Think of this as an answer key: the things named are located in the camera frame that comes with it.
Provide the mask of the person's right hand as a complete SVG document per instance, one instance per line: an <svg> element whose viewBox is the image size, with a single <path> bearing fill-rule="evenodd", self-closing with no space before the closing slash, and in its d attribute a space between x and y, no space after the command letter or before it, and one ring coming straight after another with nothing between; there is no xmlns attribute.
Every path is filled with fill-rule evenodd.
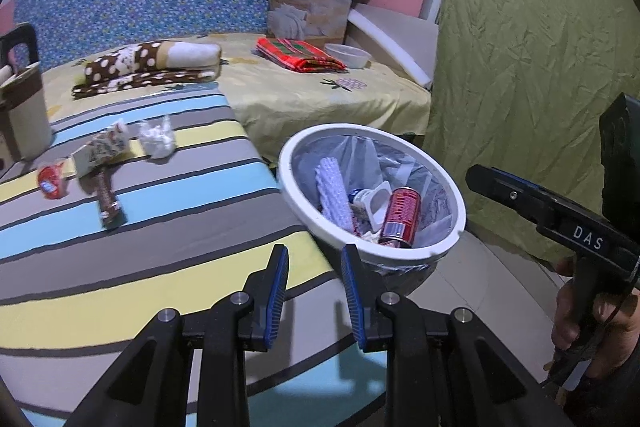
<svg viewBox="0 0 640 427"><path fill-rule="evenodd" d="M556 295L556 309L551 333L552 343L560 350L568 349L579 337L579 326L572 320L574 305L574 259L560 261L555 272L568 277ZM587 376L603 378L621 367L631 356L639 340L639 291L634 289L606 326L600 345L587 369Z"/></svg>

